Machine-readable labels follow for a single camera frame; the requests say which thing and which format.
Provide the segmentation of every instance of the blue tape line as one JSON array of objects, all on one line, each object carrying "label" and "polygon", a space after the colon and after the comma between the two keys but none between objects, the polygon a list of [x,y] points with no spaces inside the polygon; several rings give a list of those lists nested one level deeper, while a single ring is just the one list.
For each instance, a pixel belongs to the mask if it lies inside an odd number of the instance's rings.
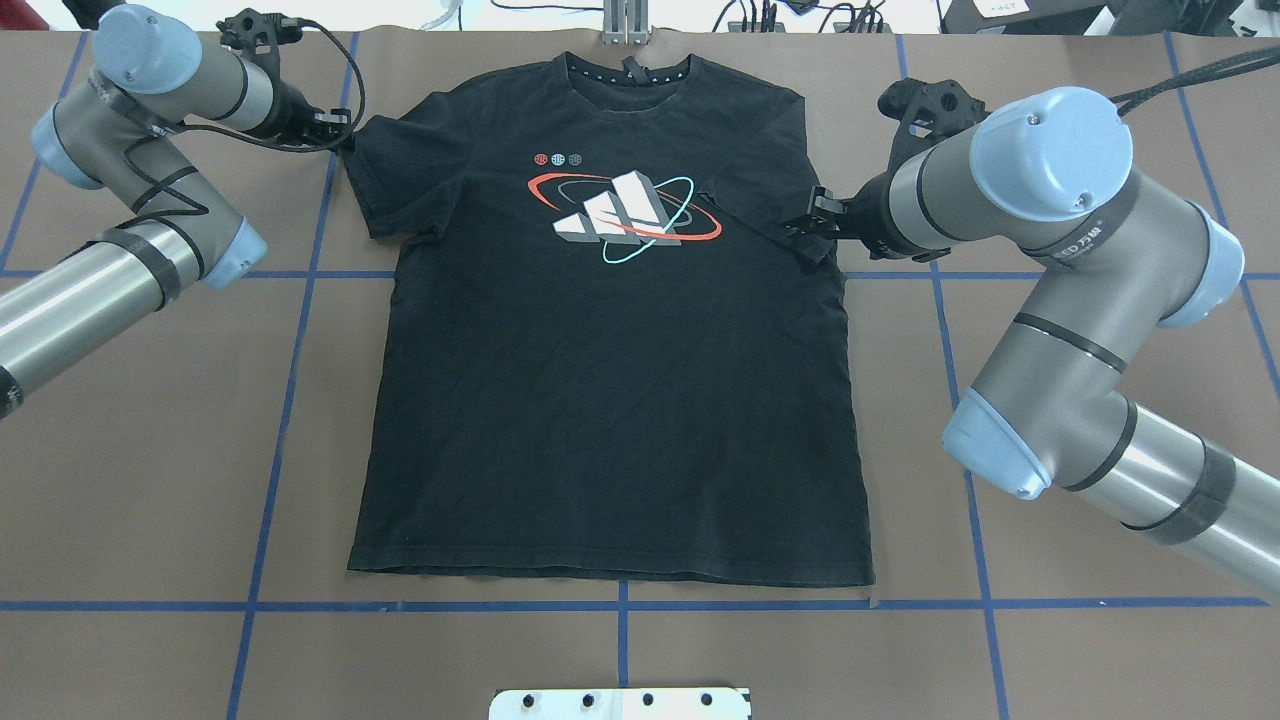
[{"label": "blue tape line", "polygon": [[901,35],[895,35],[893,42],[897,46],[897,74],[902,79],[906,79],[910,76],[910,73],[906,72],[906,44],[902,41]]},{"label": "blue tape line", "polygon": [[1267,332],[1262,327],[1262,318],[1258,315],[1258,304],[1253,300],[1253,291],[1249,290],[1249,281],[1240,282],[1240,295],[1244,297],[1244,306],[1249,310],[1249,323],[1253,324],[1253,334],[1258,338],[1258,347],[1262,350],[1262,361],[1267,366],[1267,374],[1271,375],[1271,388],[1276,393],[1276,400],[1280,400],[1280,373],[1276,372],[1276,359],[1271,352],[1271,342],[1267,340]]},{"label": "blue tape line", "polygon": [[[259,601],[261,612],[502,614],[502,612],[928,612],[984,610],[982,600],[516,600],[516,601]],[[1143,607],[1270,607],[1257,597],[1065,597],[995,598],[995,610]],[[172,600],[9,600],[0,612],[243,612],[247,602]]]},{"label": "blue tape line", "polygon": [[[906,44],[902,36],[897,38],[897,69],[902,78],[908,77]],[[955,356],[951,351],[951,328],[947,324],[946,301],[942,295],[942,272],[938,261],[929,261],[929,274],[933,282],[933,302],[938,313],[938,332],[942,337],[942,360],[947,370],[947,391],[951,395],[951,409],[960,405],[960,388],[956,379]],[[987,579],[987,553],[982,541],[982,519],[978,516],[978,495],[973,487],[973,474],[964,471],[965,492],[969,496],[969,532],[973,539],[973,556],[978,570],[978,591],[982,596],[982,616],[987,628],[987,655],[991,659],[991,680],[996,692],[996,710],[1000,720],[1009,720],[1009,697],[1005,692],[1005,670],[1000,660],[1000,637],[996,633],[996,611],[991,602],[991,583]]]},{"label": "blue tape line", "polygon": [[993,600],[996,610],[1111,610],[1133,607],[1270,607],[1257,597],[1079,597]]},{"label": "blue tape line", "polygon": [[[67,68],[67,76],[63,77],[63,86],[58,91],[58,99],[61,100],[67,97],[70,92],[72,79],[76,78],[76,68],[79,65],[81,55],[84,53],[84,42],[88,40],[88,33],[82,32],[81,38],[76,42],[76,51],[72,54],[72,64]],[[4,269],[5,264],[9,263],[9,254],[13,252],[13,243],[18,240],[18,228],[22,225],[22,217],[27,213],[27,202],[31,200],[31,191],[36,187],[36,178],[40,176],[40,159],[31,163],[31,172],[27,173],[27,183],[22,186],[22,196],[18,199],[18,209],[13,211],[13,220],[9,222],[9,232],[4,238],[4,247],[0,247],[0,270]]]},{"label": "blue tape line", "polygon": [[618,687],[631,687],[630,647],[627,647],[627,625],[630,624],[631,584],[618,583]]},{"label": "blue tape line", "polygon": [[257,279],[306,279],[315,275],[320,279],[387,279],[394,278],[394,270],[250,270],[246,278]]},{"label": "blue tape line", "polygon": [[243,602],[180,600],[9,600],[0,612],[243,612]]},{"label": "blue tape line", "polygon": [[1044,273],[1038,270],[850,270],[851,281],[1038,281]]},{"label": "blue tape line", "polygon": [[[352,58],[360,49],[360,32],[351,36],[348,53]],[[342,81],[339,105],[346,106],[351,95],[351,67]],[[244,607],[244,623],[241,628],[239,650],[236,653],[236,671],[232,675],[230,694],[227,701],[227,720],[234,720],[239,712],[241,691],[244,685],[244,669],[248,665],[250,643],[253,637],[253,618],[257,612],[257,597],[262,584],[262,566],[266,562],[266,543],[271,534],[271,519],[275,514],[275,495],[280,487],[280,466],[284,462],[284,441],[293,415],[293,397],[298,384],[298,360],[302,355],[302,341],[307,333],[307,319],[311,314],[311,299],[315,295],[316,270],[320,265],[320,251],[324,247],[325,223],[329,217],[329,199],[333,195],[333,179],[338,172],[338,155],[329,158],[325,170],[324,192],[320,196],[320,217],[316,218],[315,238],[311,242],[311,261],[307,265],[307,284],[302,293],[302,309],[298,314],[298,329],[293,337],[293,355],[289,359],[289,377],[284,386],[284,406],[280,410],[280,424],[275,434],[275,454],[271,457],[271,475],[266,484],[266,501],[262,506],[262,523],[257,533],[257,551],[253,555],[253,573],[250,579],[248,600]]]},{"label": "blue tape line", "polygon": [[612,600],[507,600],[507,601],[262,601],[259,612],[616,612]]},{"label": "blue tape line", "polygon": [[[1174,51],[1174,36],[1167,29],[1165,31],[1165,53],[1169,54],[1169,67],[1174,70],[1174,74],[1180,74],[1181,70],[1178,69],[1178,54]],[[1213,204],[1213,214],[1217,217],[1217,222],[1222,223],[1224,228],[1231,229],[1226,224],[1226,213],[1222,211],[1222,201],[1217,195],[1217,184],[1213,183],[1213,173],[1208,169],[1204,147],[1201,146],[1199,133],[1196,132],[1196,120],[1192,119],[1192,108],[1187,102],[1187,92],[1181,87],[1178,88],[1178,102],[1183,106],[1183,119],[1187,122],[1187,131],[1192,136],[1192,150],[1196,152],[1196,161],[1199,163],[1201,174],[1204,176],[1204,184],[1208,186],[1208,197]]]},{"label": "blue tape line", "polygon": [[[1165,51],[1169,54],[1169,67],[1176,76],[1180,70],[1178,69],[1178,53],[1174,50],[1172,36],[1165,32]],[[1192,150],[1196,151],[1196,160],[1199,163],[1201,173],[1204,176],[1204,184],[1208,187],[1210,200],[1213,202],[1213,213],[1217,215],[1217,222],[1222,224],[1224,228],[1231,229],[1230,223],[1226,219],[1226,210],[1222,209],[1222,200],[1217,195],[1217,183],[1213,182],[1213,170],[1208,167],[1208,159],[1204,156],[1204,147],[1199,141],[1199,132],[1196,131],[1196,118],[1192,115],[1190,104],[1187,101],[1187,94],[1183,88],[1178,88],[1178,100],[1183,105],[1183,120],[1187,122],[1187,133],[1192,140]],[[1280,400],[1280,373],[1276,372],[1275,355],[1271,352],[1271,342],[1267,338],[1266,328],[1262,327],[1262,316],[1258,314],[1258,305],[1253,300],[1253,291],[1249,290],[1249,282],[1252,279],[1277,279],[1280,273],[1245,273],[1244,278],[1240,279],[1240,295],[1244,297],[1244,306],[1249,313],[1249,323],[1253,325],[1253,334],[1258,340],[1258,350],[1262,351],[1262,361],[1266,364],[1267,374],[1271,377],[1271,389],[1276,395],[1276,400]]]}]

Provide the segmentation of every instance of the light blue joint cap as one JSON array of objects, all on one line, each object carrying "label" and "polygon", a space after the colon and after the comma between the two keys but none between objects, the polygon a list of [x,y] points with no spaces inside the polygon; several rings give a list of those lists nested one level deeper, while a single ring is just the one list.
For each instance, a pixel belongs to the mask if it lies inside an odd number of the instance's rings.
[{"label": "light blue joint cap", "polygon": [[1114,102],[1059,87],[1010,102],[974,131],[969,169],[1010,215],[1053,223],[1103,205],[1133,168],[1133,137]]},{"label": "light blue joint cap", "polygon": [[965,468],[1023,500],[1036,500],[1053,483],[1018,430],[973,388],[965,391],[942,432],[942,447]]},{"label": "light blue joint cap", "polygon": [[45,114],[40,117],[40,120],[36,122],[36,127],[31,128],[31,149],[36,151],[36,158],[40,158],[41,164],[76,187],[83,187],[84,190],[102,187],[102,183],[88,177],[84,174],[84,170],[79,169],[76,160],[72,160],[72,156],[67,152],[67,147],[63,146],[61,138],[58,137],[58,128],[54,126],[54,108],[56,106],[58,102],[50,105],[45,110]]},{"label": "light blue joint cap", "polygon": [[241,220],[241,229],[227,246],[227,252],[218,260],[214,269],[205,273],[205,284],[214,290],[224,290],[227,286],[244,277],[244,273],[253,269],[253,265],[266,256],[266,241],[257,234],[248,220]]},{"label": "light blue joint cap", "polygon": [[140,95],[178,90],[200,68],[200,37],[143,5],[116,5],[93,33],[93,60],[115,85]]},{"label": "light blue joint cap", "polygon": [[1244,250],[1240,241],[1231,234],[1231,231],[1217,224],[1208,211],[1197,202],[1192,202],[1201,217],[1204,218],[1204,227],[1208,228],[1208,260],[1204,263],[1204,274],[1196,286],[1192,296],[1172,315],[1156,323],[1161,328],[1185,328],[1204,319],[1213,307],[1217,307],[1231,293],[1235,286],[1240,284],[1244,275]]}]

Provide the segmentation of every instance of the metal bracket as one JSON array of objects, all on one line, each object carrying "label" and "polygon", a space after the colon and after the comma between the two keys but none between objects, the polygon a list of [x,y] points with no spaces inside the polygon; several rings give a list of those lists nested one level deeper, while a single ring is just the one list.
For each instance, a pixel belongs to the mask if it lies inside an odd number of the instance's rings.
[{"label": "metal bracket", "polygon": [[489,720],[751,720],[746,688],[502,691]]},{"label": "metal bracket", "polygon": [[649,0],[604,0],[604,44],[646,45]]}]

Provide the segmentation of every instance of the black t-shirt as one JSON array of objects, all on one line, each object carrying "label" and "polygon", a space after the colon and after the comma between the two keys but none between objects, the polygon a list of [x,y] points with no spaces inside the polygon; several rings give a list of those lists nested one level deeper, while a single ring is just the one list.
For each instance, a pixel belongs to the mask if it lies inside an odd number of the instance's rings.
[{"label": "black t-shirt", "polygon": [[344,152],[396,268],[349,568],[873,582],[804,99],[571,54],[372,118]]}]

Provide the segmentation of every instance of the cable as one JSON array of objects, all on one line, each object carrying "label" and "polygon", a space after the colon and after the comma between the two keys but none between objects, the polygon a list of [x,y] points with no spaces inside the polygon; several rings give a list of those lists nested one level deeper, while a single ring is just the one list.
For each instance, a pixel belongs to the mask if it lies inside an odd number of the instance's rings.
[{"label": "cable", "polygon": [[1116,95],[1114,97],[1108,97],[1108,100],[1120,105],[1116,113],[1120,117],[1124,117],[1143,102],[1167,90],[1226,79],[1229,77],[1252,73],[1253,70],[1261,70],[1262,68],[1270,68],[1276,64],[1280,64],[1280,45],[1263,47],[1262,50],[1252,50],[1249,53],[1240,53],[1239,55],[1231,55],[1230,58],[1187,70],[1185,73],[1179,73],[1151,87]]},{"label": "cable", "polygon": [[449,6],[444,10],[444,13],[435,19],[426,20],[425,23],[417,26],[417,29],[435,29],[453,19],[454,14],[462,14],[462,0],[449,0]]},{"label": "cable", "polygon": [[836,10],[838,10],[841,8],[847,8],[849,9],[849,24],[850,26],[854,24],[854,18],[858,14],[858,8],[854,8],[852,3],[836,3],[831,8],[827,8],[827,15],[822,18],[822,24],[818,26],[818,32],[822,32],[823,29],[827,28],[827,20],[831,19],[832,13],[835,13]]},{"label": "cable", "polygon": [[841,32],[863,32],[864,27],[868,33],[877,32],[877,18],[879,19],[881,26],[884,24],[884,15],[881,14],[879,9],[888,0],[881,0],[879,5],[872,5],[872,0],[867,0],[867,4],[863,5],[863,9],[858,13],[858,18],[849,23],[849,27]]},{"label": "cable", "polygon": [[296,147],[292,145],[280,145],[278,142],[266,142],[256,137],[250,137],[247,135],[241,135],[238,132],[232,132],[229,129],[220,128],[218,126],[184,124],[183,128],[215,132],[218,135],[225,135],[227,137],[236,138],[241,142],[247,142],[250,145],[256,145],[259,147],[266,147],[268,150],[279,150],[282,152],[320,152],[321,150],[333,150],[334,147],[338,147],[339,145],[346,142],[351,137],[351,135],[356,132],[356,126],[358,126],[360,120],[364,119],[365,117],[365,76],[360,73],[360,65],[356,64],[356,59],[351,56],[351,53],[347,51],[347,49],[342,45],[342,42],[337,37],[334,37],[334,35],[329,32],[328,28],[325,28],[324,26],[321,26],[315,20],[308,20],[306,18],[298,18],[298,27],[312,27],[324,33],[324,36],[329,38],[329,42],[333,42],[334,46],[337,46],[338,50],[342,51],[342,56],[347,59],[347,64],[351,67],[352,74],[356,76],[356,87],[360,88],[360,110],[357,110],[356,117],[352,118],[349,123],[347,123],[347,127],[342,129],[342,135],[339,137],[330,140],[329,142],[325,142],[323,145]]},{"label": "cable", "polygon": [[604,8],[586,8],[582,5],[503,5],[498,0],[489,0],[489,4],[494,8],[502,8],[503,10],[572,10],[575,13],[585,10],[595,10],[603,13]]},{"label": "cable", "polygon": [[155,190],[156,192],[163,192],[165,195],[169,195],[169,196],[174,197],[175,200],[178,200],[179,202],[186,202],[188,205],[188,209],[183,210],[180,208],[175,208],[175,209],[172,209],[172,210],[157,210],[155,213],[147,213],[146,215],[138,215],[137,218],[133,218],[133,219],[123,223],[120,225],[120,229],[127,229],[127,228],[131,228],[131,227],[133,227],[133,225],[136,225],[138,223],[143,223],[146,220],[156,220],[156,219],[160,219],[160,218],[178,217],[178,215],[193,215],[195,217],[195,215],[207,215],[209,214],[209,208],[207,206],[200,204],[196,200],[192,200],[191,197],[183,195],[182,192],[178,192],[177,190],[169,187],[168,184],[164,184],[163,182],[160,182],[159,179],[156,179],[155,177],[152,177],[151,173],[143,170],[141,165],[138,165],[137,163],[133,161],[132,155],[133,155],[133,152],[138,147],[142,147],[143,145],[147,145],[150,142],[155,142],[157,140],[160,140],[160,136],[157,136],[157,135],[148,135],[146,137],[141,137],[141,138],[133,141],[128,147],[124,149],[124,152],[123,152],[124,164],[128,165],[128,168],[131,170],[133,170],[133,174],[138,176],[148,186],[151,186],[152,190]]},{"label": "cable", "polygon": [[742,8],[742,27],[746,28],[746,3],[742,0],[728,0],[728,3],[721,8],[721,14],[716,15],[716,24],[712,26],[712,32],[719,29],[719,23],[724,19],[724,13],[728,13],[728,9],[733,6],[733,3],[737,3]]}]

